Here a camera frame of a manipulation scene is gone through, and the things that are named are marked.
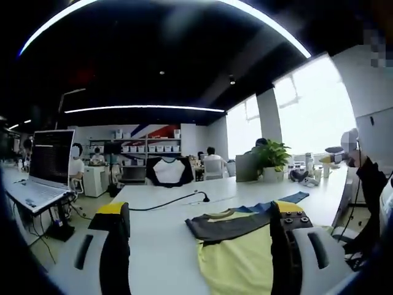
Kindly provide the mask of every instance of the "window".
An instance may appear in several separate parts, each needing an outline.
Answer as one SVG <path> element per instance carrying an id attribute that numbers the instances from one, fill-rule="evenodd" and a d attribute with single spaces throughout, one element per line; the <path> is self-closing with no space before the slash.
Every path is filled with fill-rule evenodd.
<path id="1" fill-rule="evenodd" d="M 292 154 L 324 153 L 356 127 L 348 93 L 333 61 L 319 57 L 274 83 L 282 142 Z"/>
<path id="2" fill-rule="evenodd" d="M 228 156 L 234 159 L 255 146 L 262 137 L 257 97 L 252 95 L 228 112 Z"/>

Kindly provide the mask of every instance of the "white pot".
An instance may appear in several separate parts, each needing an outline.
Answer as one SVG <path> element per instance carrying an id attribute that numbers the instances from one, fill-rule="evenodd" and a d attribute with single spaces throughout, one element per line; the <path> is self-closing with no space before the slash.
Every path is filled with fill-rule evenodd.
<path id="1" fill-rule="evenodd" d="M 274 167 L 263 169 L 263 181 L 266 183 L 278 183 L 284 180 L 284 172 L 277 172 Z"/>

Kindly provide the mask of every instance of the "laptop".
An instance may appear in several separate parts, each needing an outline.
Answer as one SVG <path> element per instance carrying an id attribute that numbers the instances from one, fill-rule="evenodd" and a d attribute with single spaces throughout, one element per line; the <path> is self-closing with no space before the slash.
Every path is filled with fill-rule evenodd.
<path id="1" fill-rule="evenodd" d="M 36 132 L 29 177 L 7 186 L 12 198 L 37 213 L 70 192 L 69 159 L 73 139 L 74 130 Z"/>

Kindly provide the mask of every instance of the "green plant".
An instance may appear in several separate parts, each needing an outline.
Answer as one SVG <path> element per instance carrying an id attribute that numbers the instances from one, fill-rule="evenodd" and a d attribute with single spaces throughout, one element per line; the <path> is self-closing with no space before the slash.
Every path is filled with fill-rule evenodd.
<path id="1" fill-rule="evenodd" d="M 290 157 L 287 149 L 290 147 L 285 146 L 284 143 L 267 140 L 267 144 L 253 147 L 251 152 L 257 155 L 258 168 L 261 172 L 267 167 L 275 167 L 276 171 L 282 171 L 283 166 L 288 164 Z"/>

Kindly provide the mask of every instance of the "clothing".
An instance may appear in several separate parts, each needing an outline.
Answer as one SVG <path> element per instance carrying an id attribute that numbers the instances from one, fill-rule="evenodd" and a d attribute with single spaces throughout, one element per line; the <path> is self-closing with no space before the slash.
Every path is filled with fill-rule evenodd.
<path id="1" fill-rule="evenodd" d="M 172 162 L 167 162 L 163 159 L 153 167 L 155 176 L 161 183 L 178 183 L 183 171 L 184 165 L 176 159 Z"/>
<path id="2" fill-rule="evenodd" d="M 227 164 L 227 162 L 220 155 L 207 155 L 205 158 L 203 158 L 203 162 L 208 160 L 221 160 Z"/>
<path id="3" fill-rule="evenodd" d="M 73 176 L 78 174 L 78 172 L 84 172 L 85 171 L 85 164 L 81 159 L 74 160 L 71 158 L 69 160 L 69 175 Z"/>
<path id="4" fill-rule="evenodd" d="M 296 204 L 308 196 L 309 196 L 309 193 L 307 193 L 307 192 L 298 192 L 294 195 L 289 195 L 289 196 L 279 199 L 279 200 L 283 201 L 283 202 L 289 202 L 289 203 Z M 270 208 L 270 205 L 271 205 L 271 202 L 258 203 L 253 207 L 241 206 L 239 208 L 235 208 L 235 210 L 237 212 L 244 212 L 244 213 L 251 213 L 251 212 L 263 213 L 263 212 L 266 212 Z"/>
<path id="5" fill-rule="evenodd" d="M 303 211 L 276 202 L 281 212 Z M 197 240 L 198 262 L 212 295 L 271 294 L 273 261 L 268 212 L 229 209 L 186 220 Z"/>
<path id="6" fill-rule="evenodd" d="M 147 159 L 146 178 L 155 186 L 163 187 L 182 186 L 194 179 L 190 161 L 184 157 L 178 157 L 170 163 L 161 157 Z"/>
<path id="7" fill-rule="evenodd" d="M 105 162 L 105 157 L 100 154 L 94 154 L 90 159 L 91 162 Z"/>
<path id="8" fill-rule="evenodd" d="M 223 221 L 223 218 L 234 214 L 235 210 L 228 209 L 226 212 L 219 213 L 217 216 L 204 214 L 192 220 L 187 219 L 185 223 L 192 231 L 194 237 L 205 242 L 210 242 L 211 244 L 241 237 L 267 225 L 270 221 L 268 214 L 253 213 L 244 214 L 247 216 L 244 218 L 238 217 Z"/>
<path id="9" fill-rule="evenodd" d="M 356 174 L 362 181 L 364 200 L 371 216 L 359 235 L 345 244 L 344 249 L 347 254 L 361 251 L 367 257 L 379 240 L 379 197 L 387 180 L 385 174 L 378 170 L 378 164 L 373 163 L 368 157 Z"/>

